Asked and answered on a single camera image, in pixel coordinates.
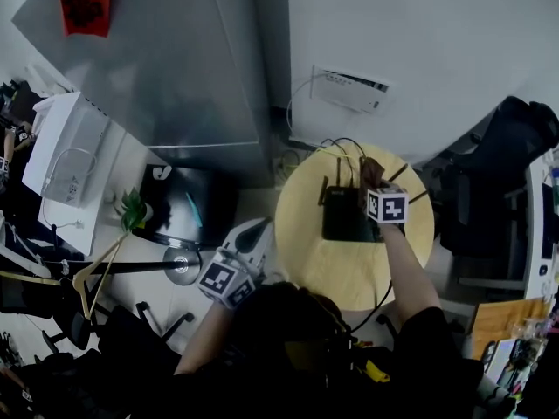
green plant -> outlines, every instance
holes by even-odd
[[[120,211],[116,206],[116,212],[121,216],[121,226],[126,232],[138,228],[148,213],[146,203],[141,199],[140,193],[136,188],[132,188],[129,194],[124,191],[121,199]]]

round wooden table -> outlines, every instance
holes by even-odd
[[[359,184],[359,150],[343,143],[355,157],[354,185]],[[383,178],[390,179],[404,164],[401,158],[376,146],[362,145],[365,154],[385,169]],[[327,148],[339,154],[336,146]],[[317,151],[307,158],[287,179],[279,196],[275,216],[275,236],[279,261],[290,280],[310,291],[331,298],[340,309],[362,311],[380,302],[390,283],[386,246],[383,243],[327,241],[322,238],[322,211],[318,205],[324,175],[328,186],[335,185],[337,159]],[[341,185],[348,186],[350,171],[342,161]],[[410,200],[425,191],[424,184],[409,166],[394,183],[407,189]],[[405,234],[419,263],[427,263],[433,244],[434,221],[431,201],[425,195],[409,207]],[[391,292],[386,302],[394,299]]]

power socket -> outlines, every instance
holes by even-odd
[[[314,66],[311,98],[325,100],[359,113],[379,114],[393,84],[359,78]]]

person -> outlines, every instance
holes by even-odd
[[[378,163],[367,159],[361,188],[377,187],[378,174]],[[157,382],[133,419],[183,417],[193,408],[185,401],[204,413],[253,415],[266,403],[268,414],[309,408],[471,417],[481,363],[460,356],[437,292],[402,231],[392,224],[380,229],[403,325],[392,353],[356,346],[330,299],[289,283],[264,285],[236,312],[214,302],[175,374]]]

